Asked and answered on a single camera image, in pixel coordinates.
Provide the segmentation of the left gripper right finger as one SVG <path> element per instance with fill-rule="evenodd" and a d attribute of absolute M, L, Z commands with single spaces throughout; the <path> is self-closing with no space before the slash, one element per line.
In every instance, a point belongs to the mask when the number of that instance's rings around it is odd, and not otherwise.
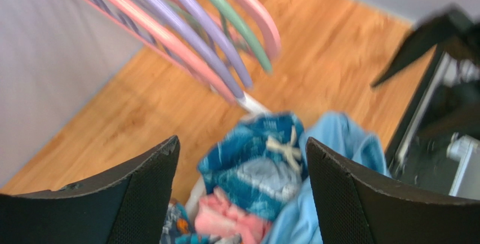
<path fill-rule="evenodd" d="M 404 184 L 334 152 L 314 138 L 306 145 L 310 176 L 345 185 L 346 198 L 313 188 L 324 243 L 478 243 L 479 201 Z"/>

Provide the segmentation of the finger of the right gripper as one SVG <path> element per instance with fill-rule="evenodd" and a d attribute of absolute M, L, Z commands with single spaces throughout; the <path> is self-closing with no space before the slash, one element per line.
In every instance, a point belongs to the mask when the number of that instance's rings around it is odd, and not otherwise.
<path fill-rule="evenodd" d="M 460 64 L 479 66 L 479 19 L 472 19 L 459 5 L 448 5 L 421 19 L 408 32 L 390 64 L 371 82 L 377 87 L 439 46 Z"/>

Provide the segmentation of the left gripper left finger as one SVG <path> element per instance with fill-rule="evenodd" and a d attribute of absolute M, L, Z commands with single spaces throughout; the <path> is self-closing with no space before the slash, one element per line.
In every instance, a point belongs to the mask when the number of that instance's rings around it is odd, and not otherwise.
<path fill-rule="evenodd" d="M 180 141 L 52 191 L 1 195 L 2 243 L 159 243 Z"/>

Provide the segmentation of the light blue shorts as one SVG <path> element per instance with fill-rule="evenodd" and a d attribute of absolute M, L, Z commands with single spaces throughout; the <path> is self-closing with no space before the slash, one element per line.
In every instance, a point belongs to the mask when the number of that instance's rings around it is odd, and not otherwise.
<path fill-rule="evenodd" d="M 307 161 L 306 145 L 312 137 L 334 152 L 351 159 L 377 173 L 390 177 L 384 151 L 377 135 L 365 131 L 346 114 L 326 112 L 299 139 L 302 158 Z M 328 203 L 336 202 L 335 196 L 346 198 L 345 185 L 335 180 L 324 180 L 320 176 L 308 176 L 295 198 L 281 210 L 263 243 L 323 243 L 321 226 L 314 201 L 313 188 L 321 184 L 332 192 L 325 196 Z"/>

